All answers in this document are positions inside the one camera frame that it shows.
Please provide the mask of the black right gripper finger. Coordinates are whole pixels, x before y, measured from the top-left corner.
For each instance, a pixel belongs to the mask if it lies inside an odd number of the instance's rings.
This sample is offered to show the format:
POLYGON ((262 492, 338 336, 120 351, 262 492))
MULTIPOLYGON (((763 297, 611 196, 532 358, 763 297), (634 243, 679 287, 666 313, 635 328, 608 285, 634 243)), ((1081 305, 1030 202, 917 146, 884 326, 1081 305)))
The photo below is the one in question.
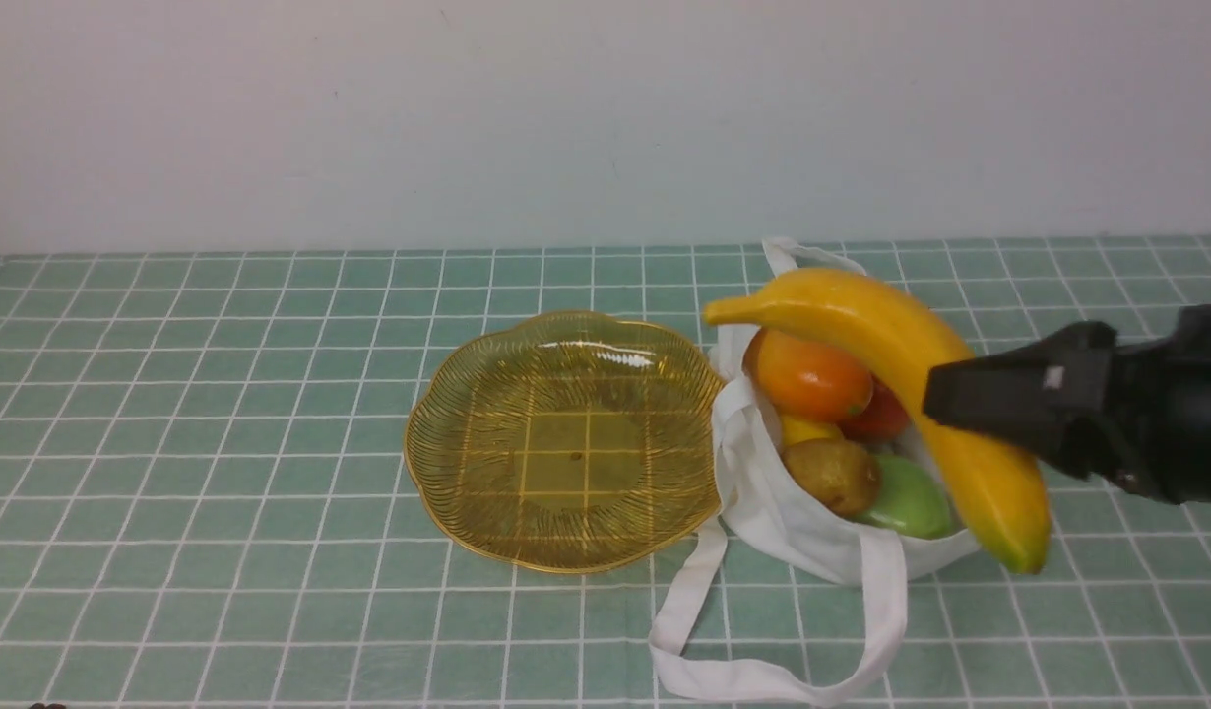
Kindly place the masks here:
POLYGON ((1069 324, 1011 351, 930 368, 924 414, 1050 464, 1091 464, 1102 436, 1117 331, 1069 324))

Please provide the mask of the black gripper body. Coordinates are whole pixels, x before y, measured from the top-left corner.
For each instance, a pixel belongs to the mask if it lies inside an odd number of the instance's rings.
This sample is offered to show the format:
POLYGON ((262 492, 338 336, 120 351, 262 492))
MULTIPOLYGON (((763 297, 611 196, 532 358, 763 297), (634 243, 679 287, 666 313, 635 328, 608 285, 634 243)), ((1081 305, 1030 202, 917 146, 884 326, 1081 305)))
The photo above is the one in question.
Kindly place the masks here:
POLYGON ((1110 324, 1058 331, 1058 470, 1169 504, 1211 504, 1211 304, 1159 341, 1110 324))

